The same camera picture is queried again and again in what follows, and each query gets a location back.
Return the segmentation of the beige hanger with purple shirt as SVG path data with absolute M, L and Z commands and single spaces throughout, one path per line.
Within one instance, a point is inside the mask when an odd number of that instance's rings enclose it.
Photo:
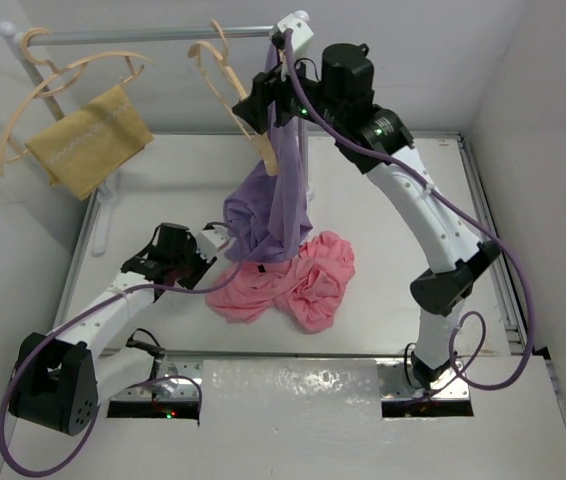
M 210 79 L 203 62 L 203 55 L 205 52 L 211 55 L 219 72 L 225 78 L 229 86 L 236 92 L 238 102 L 234 105 L 230 105 L 230 102 L 224 98 Z M 277 155 L 267 133 L 263 130 L 263 127 L 259 123 L 253 125 L 253 121 L 250 116 L 245 118 L 244 112 L 242 111 L 242 108 L 244 107 L 244 100 L 248 99 L 248 94 L 229 63 L 228 52 L 226 50 L 221 52 L 207 41 L 196 41 L 189 48 L 188 57 L 195 60 L 196 67 L 211 92 L 221 103 L 228 115 L 233 119 L 243 136 L 249 140 L 252 146 L 257 150 L 264 164 L 266 174 L 270 177 L 278 175 L 279 163 Z

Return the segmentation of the purple t shirt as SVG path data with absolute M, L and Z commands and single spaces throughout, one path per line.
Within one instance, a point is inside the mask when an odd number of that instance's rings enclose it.
M 279 174 L 269 176 L 262 162 L 223 204 L 224 222 L 238 233 L 226 251 L 232 262 L 280 263 L 295 257 L 312 230 L 307 214 L 304 168 L 293 122 L 275 125 L 275 106 L 268 107 L 268 138 Z

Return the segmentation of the pink t shirt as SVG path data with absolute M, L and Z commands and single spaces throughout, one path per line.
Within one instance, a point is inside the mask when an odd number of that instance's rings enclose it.
M 253 323 L 276 309 L 309 334 L 334 325 L 335 315 L 355 275 L 349 241 L 324 231 L 300 246 L 298 254 L 279 263 L 245 262 L 232 277 L 226 269 L 217 282 L 229 284 L 206 296 L 207 305 L 229 323 Z

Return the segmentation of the beige hanger for pink shirt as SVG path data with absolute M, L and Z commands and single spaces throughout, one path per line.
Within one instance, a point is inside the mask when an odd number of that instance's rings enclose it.
M 222 50 L 222 58 L 224 60 L 228 60 L 229 59 L 229 54 L 230 54 L 230 50 L 229 50 L 229 45 L 225 36 L 225 32 L 222 29 L 222 27 L 219 25 L 219 23 L 214 20 L 211 19 L 209 22 L 210 26 L 214 29 L 214 31 L 218 34 L 219 39 L 222 42 L 222 46 L 223 46 L 223 50 Z

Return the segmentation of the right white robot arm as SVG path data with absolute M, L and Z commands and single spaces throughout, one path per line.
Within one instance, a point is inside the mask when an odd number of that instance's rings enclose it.
M 494 241 L 482 241 L 434 196 L 414 147 L 396 113 L 374 102 L 374 65 L 365 44 L 337 43 L 322 53 L 322 76 L 313 81 L 285 61 L 257 74 L 249 95 L 232 111 L 256 132 L 297 117 L 325 129 L 340 153 L 393 204 L 425 254 L 428 268 L 410 284 L 420 307 L 412 377 L 423 389 L 449 369 L 449 341 L 475 281 L 499 257 Z

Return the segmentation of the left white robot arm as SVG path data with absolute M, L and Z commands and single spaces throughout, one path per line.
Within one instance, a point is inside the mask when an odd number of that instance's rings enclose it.
M 155 377 L 163 355 L 158 347 L 133 342 L 112 356 L 101 355 L 164 292 L 193 290 L 228 243 L 223 229 L 212 224 L 197 234 L 182 225 L 160 224 L 78 322 L 68 321 L 46 335 L 33 333 L 22 342 L 9 413 L 75 436 L 103 401 Z

